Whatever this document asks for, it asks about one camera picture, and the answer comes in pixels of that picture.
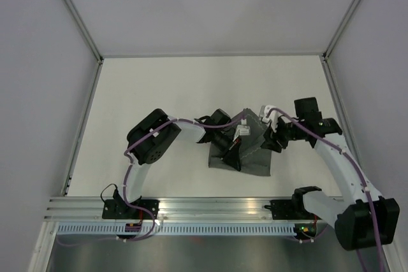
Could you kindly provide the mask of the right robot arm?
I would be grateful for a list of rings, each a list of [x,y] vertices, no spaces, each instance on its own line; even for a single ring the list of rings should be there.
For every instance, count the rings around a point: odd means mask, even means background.
[[[337,202],[316,186],[300,187],[291,197],[291,211],[299,218],[315,215],[331,226],[344,250],[389,245],[393,242],[400,207],[385,198],[364,174],[347,146],[334,118],[324,118],[315,97],[297,99],[295,117],[276,106],[262,106],[266,124],[262,148],[280,153],[290,141],[306,141],[322,158],[342,196]]]

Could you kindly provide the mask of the grey cloth napkin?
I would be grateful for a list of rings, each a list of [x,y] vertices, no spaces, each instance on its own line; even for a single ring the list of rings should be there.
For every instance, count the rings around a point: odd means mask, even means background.
[[[250,135],[242,136],[241,138],[242,144],[239,148],[241,170],[239,172],[268,177],[271,175],[272,151],[261,148],[261,144],[264,142],[263,135],[266,131],[266,125],[259,120],[258,116],[250,108],[244,109],[244,114],[247,125],[250,128]],[[236,126],[233,125],[231,128],[226,128],[226,134],[233,137]],[[210,145],[208,167],[236,171],[236,169],[221,160],[220,154],[221,151],[215,145]]]

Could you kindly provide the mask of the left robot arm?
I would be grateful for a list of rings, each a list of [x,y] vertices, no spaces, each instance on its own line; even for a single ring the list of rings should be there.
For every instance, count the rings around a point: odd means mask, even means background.
[[[224,130],[232,127],[236,129],[244,118],[245,115],[241,112],[232,119],[221,109],[211,116],[205,115],[194,120],[171,117],[160,108],[153,110],[126,137],[128,146],[124,155],[129,159],[130,165],[125,174],[122,192],[115,190],[113,193],[113,202],[119,215],[133,218],[139,211],[138,201],[126,196],[133,165],[143,168],[157,162],[176,139],[197,144],[211,143],[218,149],[218,158],[223,163],[240,171],[241,137],[238,132],[234,136],[228,136]]]

